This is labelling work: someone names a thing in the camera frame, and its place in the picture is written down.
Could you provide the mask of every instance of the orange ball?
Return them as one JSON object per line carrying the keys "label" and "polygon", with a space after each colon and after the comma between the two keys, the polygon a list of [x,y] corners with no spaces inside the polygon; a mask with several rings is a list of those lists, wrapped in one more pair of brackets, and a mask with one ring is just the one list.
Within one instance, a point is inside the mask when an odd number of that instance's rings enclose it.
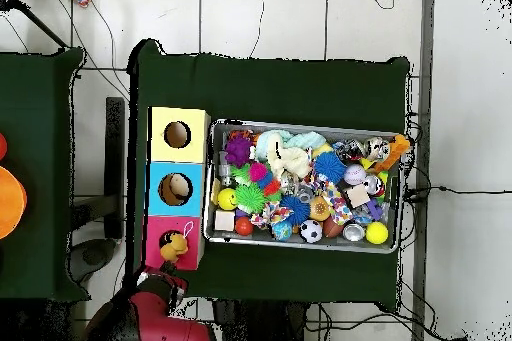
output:
{"label": "orange ball", "polygon": [[235,231],[240,235],[251,235],[254,225],[247,216],[238,218],[235,222]]}

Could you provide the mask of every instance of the yellow ball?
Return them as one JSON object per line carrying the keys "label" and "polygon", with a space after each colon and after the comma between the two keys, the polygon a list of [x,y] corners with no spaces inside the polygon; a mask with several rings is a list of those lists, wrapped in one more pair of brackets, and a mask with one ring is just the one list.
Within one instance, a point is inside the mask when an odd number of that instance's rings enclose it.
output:
{"label": "yellow ball", "polygon": [[366,228],[366,239],[372,244],[382,244],[388,239],[388,229],[382,222],[372,222]]}
{"label": "yellow ball", "polygon": [[224,188],[217,196],[219,206],[223,210],[233,210],[236,207],[236,195],[233,188]]}

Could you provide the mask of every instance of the red ball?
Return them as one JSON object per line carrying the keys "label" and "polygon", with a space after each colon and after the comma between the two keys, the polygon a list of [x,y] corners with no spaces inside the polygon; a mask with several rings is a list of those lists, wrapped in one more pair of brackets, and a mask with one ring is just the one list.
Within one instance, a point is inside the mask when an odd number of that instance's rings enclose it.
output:
{"label": "red ball", "polygon": [[240,235],[251,235],[254,225],[247,216],[238,218],[235,222],[235,231]]}
{"label": "red ball", "polygon": [[0,160],[4,158],[4,156],[7,153],[7,141],[5,140],[5,137],[0,134]]}

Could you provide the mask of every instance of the table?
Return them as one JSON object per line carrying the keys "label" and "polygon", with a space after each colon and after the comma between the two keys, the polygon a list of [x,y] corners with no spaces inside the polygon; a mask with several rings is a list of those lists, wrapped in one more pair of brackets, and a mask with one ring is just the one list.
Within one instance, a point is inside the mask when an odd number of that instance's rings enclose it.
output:
{"label": "table", "polygon": [[[144,40],[130,56],[127,273],[142,265],[148,106],[199,108],[233,118],[403,132],[409,62],[234,59],[161,55]],[[396,306],[397,252],[388,255],[206,244],[190,296]]]}

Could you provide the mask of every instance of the dark green tablecloth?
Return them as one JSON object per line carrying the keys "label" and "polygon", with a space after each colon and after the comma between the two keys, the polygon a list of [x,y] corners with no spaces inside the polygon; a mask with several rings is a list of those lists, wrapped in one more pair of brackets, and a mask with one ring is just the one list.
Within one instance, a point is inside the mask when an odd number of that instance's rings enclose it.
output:
{"label": "dark green tablecloth", "polygon": [[53,56],[0,53],[0,165],[24,185],[27,208],[0,240],[0,298],[80,300],[68,276],[71,124],[69,95],[82,49]]}
{"label": "dark green tablecloth", "polygon": [[[141,42],[130,58],[137,117],[135,268],[140,262],[148,106],[199,108],[212,119],[403,132],[409,63],[284,61],[161,55]],[[134,140],[131,131],[130,141]],[[190,296],[301,301],[396,301],[397,254],[208,243],[199,269],[180,276]]]}

